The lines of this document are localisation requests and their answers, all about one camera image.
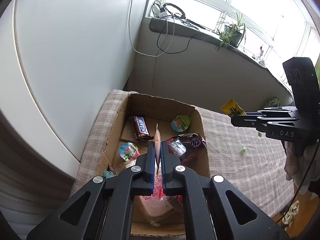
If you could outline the Snickers bar English label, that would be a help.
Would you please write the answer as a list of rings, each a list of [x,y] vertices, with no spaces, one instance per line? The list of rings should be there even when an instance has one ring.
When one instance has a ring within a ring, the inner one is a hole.
[[[200,150],[207,148],[205,139],[197,133],[186,133],[177,136],[178,146],[183,146],[177,150],[180,161],[191,161],[196,159]]]

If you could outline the window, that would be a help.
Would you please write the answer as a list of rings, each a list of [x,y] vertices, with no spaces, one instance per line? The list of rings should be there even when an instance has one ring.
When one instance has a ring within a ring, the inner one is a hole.
[[[202,25],[206,31],[222,32],[238,24],[244,37],[238,48],[267,68],[287,85],[284,61],[297,56],[319,61],[319,18],[305,0],[150,0],[170,5],[179,15]]]

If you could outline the green snack bag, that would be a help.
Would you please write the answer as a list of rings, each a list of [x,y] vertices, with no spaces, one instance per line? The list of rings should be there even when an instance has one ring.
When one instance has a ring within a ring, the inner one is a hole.
[[[279,106],[280,106],[280,98],[275,96],[265,103],[264,108],[279,107]]]

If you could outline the Snickers bar Chinese label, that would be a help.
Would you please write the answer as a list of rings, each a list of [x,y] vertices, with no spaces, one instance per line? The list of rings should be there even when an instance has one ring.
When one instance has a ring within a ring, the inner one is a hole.
[[[150,135],[146,122],[142,116],[132,115],[130,116],[130,120],[134,126],[136,141],[153,140],[153,136]]]

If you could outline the potted green plant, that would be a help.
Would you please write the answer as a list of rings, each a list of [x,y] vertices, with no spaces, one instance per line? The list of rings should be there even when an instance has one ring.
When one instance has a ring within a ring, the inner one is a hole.
[[[221,47],[228,48],[232,46],[238,48],[240,43],[246,41],[246,24],[242,20],[243,14],[241,12],[236,13],[236,23],[229,23],[226,21],[219,21],[218,24],[224,24],[225,28],[223,31],[219,29],[216,33],[219,36],[220,43],[216,46],[216,51],[219,51]]]

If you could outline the packaged sliced bread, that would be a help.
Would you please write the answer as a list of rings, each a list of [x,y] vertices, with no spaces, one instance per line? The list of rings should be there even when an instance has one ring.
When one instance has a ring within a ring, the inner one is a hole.
[[[155,146],[155,173],[153,182],[153,194],[137,197],[138,207],[145,219],[152,226],[160,226],[160,221],[168,218],[176,212],[170,202],[170,197],[163,193],[161,171],[161,134],[156,125],[154,136]]]

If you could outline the pink checked tablecloth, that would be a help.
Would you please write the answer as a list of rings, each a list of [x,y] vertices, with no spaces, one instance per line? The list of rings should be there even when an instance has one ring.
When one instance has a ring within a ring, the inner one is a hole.
[[[273,217],[279,213],[294,195],[293,183],[287,181],[284,172],[285,153],[282,144],[259,136],[255,129],[232,126],[230,118],[224,114],[194,107],[203,122],[209,176],[225,176],[266,214]],[[100,153],[96,146],[98,136],[93,129],[94,125],[72,192],[78,191],[96,175],[95,167],[99,163]],[[241,153],[243,146],[247,148],[245,154]]]

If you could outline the small green candy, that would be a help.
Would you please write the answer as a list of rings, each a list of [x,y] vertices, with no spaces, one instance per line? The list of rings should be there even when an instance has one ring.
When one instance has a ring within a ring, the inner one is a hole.
[[[246,152],[247,152],[247,148],[245,146],[243,146],[242,149],[241,149],[241,153],[245,154]]]

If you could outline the yellow snack bag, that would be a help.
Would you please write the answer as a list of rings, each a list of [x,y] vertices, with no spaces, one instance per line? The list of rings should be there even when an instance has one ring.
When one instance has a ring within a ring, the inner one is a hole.
[[[234,99],[229,100],[227,103],[221,106],[220,109],[229,117],[233,117],[235,115],[246,115],[246,112],[236,103]]]

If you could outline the cardboard box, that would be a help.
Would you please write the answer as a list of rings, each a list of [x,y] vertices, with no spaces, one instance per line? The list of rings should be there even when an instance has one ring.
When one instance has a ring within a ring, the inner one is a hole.
[[[93,132],[97,133],[96,146],[100,153],[95,173],[102,175],[108,168],[116,173],[134,164],[136,157],[144,155],[148,146],[158,148],[162,141],[179,139],[180,132],[172,127],[173,120],[185,115],[190,125],[184,131],[192,134],[180,156],[181,164],[199,175],[208,177],[208,153],[204,145],[203,122],[199,111],[191,105],[136,92],[113,90],[104,102]],[[154,190],[151,196],[135,197],[131,233],[148,237],[174,237],[185,233],[183,215],[171,205],[162,189],[160,150],[154,155]]]

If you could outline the round green jelly cup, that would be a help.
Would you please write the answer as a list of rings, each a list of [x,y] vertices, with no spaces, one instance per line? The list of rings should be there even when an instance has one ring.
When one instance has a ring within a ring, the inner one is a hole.
[[[191,119],[188,115],[178,115],[172,122],[170,123],[173,130],[176,132],[184,132],[190,126]]]

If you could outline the heart-shaped quail egg pack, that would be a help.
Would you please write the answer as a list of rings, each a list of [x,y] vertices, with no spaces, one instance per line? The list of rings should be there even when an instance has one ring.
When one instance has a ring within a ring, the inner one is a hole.
[[[140,153],[135,144],[128,142],[120,146],[119,155],[124,161],[131,161],[140,156]]]

